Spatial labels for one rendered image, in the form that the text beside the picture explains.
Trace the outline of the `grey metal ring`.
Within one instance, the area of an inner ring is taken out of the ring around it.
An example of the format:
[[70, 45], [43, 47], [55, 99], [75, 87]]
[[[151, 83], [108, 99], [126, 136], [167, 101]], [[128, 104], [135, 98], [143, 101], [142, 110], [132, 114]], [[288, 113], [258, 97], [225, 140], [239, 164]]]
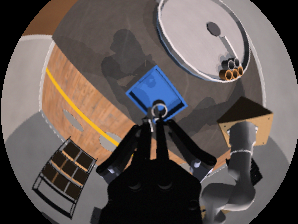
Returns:
[[238, 58], [229, 58], [228, 60], [232, 60], [234, 62], [235, 68], [238, 68], [240, 66], [240, 61]]
[[224, 70], [234, 70], [235, 68], [235, 64], [232, 60], [222, 61], [221, 66]]

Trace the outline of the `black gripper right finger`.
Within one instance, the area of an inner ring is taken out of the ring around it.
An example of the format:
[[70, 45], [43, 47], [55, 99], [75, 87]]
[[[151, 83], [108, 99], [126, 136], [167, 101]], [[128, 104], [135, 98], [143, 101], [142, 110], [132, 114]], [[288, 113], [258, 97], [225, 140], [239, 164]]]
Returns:
[[190, 172], [200, 183], [208, 176], [217, 163], [211, 154], [200, 149], [196, 143], [172, 119], [162, 120], [158, 105], [155, 107], [156, 122], [156, 181], [160, 188], [168, 189], [172, 186], [172, 172], [166, 143], [165, 132], [175, 143], [176, 147], [190, 166]]

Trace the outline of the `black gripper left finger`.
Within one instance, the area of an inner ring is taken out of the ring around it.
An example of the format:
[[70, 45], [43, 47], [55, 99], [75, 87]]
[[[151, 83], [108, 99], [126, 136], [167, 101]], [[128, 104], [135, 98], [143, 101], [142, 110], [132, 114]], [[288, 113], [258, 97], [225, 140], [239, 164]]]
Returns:
[[153, 132], [153, 114], [151, 107], [148, 107], [147, 116], [142, 119], [142, 123], [141, 126], [137, 124], [133, 125], [109, 158], [96, 168], [96, 172], [108, 185], [124, 171], [132, 157], [125, 183], [131, 189], [140, 188], [145, 159], [150, 159], [151, 156]]

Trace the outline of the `bronze bushing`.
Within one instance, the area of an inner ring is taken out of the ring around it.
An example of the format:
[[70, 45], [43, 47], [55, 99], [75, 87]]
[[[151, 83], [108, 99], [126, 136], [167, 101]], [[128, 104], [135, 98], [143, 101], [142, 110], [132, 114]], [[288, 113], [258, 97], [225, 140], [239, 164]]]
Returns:
[[232, 72], [230, 70], [220, 70], [219, 77], [220, 79], [230, 81], [232, 79]]
[[[240, 68], [239, 68], [240, 67]], [[243, 74], [243, 69], [242, 69], [242, 67], [241, 66], [239, 66], [238, 68], [234, 68], [234, 69], [236, 69], [237, 71], [238, 71], [238, 76], [242, 76], [242, 74]], [[240, 75], [239, 75], [240, 74]]]
[[238, 71], [236, 69], [234, 69], [231, 72], [232, 72], [232, 79], [237, 79], [238, 78]]

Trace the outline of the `blue crate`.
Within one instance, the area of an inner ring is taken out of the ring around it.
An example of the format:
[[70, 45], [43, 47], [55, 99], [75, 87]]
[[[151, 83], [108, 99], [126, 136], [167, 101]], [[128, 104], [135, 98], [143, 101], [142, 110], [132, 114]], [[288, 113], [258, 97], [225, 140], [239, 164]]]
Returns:
[[151, 106], [157, 99], [163, 100], [167, 107], [167, 114], [162, 118], [163, 121], [172, 118], [188, 106], [157, 65], [138, 80], [125, 94], [146, 115], [148, 106]]

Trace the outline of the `grey metal bushing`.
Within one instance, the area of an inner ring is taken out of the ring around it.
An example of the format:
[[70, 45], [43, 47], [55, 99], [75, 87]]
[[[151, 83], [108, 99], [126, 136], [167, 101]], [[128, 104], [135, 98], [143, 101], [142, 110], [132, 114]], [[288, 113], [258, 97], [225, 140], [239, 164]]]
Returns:
[[160, 99], [157, 99], [155, 100], [153, 103], [152, 103], [152, 114], [154, 116], [154, 108], [157, 106], [157, 105], [162, 105], [164, 106], [163, 110], [159, 111], [159, 113], [162, 114], [162, 118], [167, 114], [167, 107], [166, 107], [166, 104], [163, 100], [160, 100]]

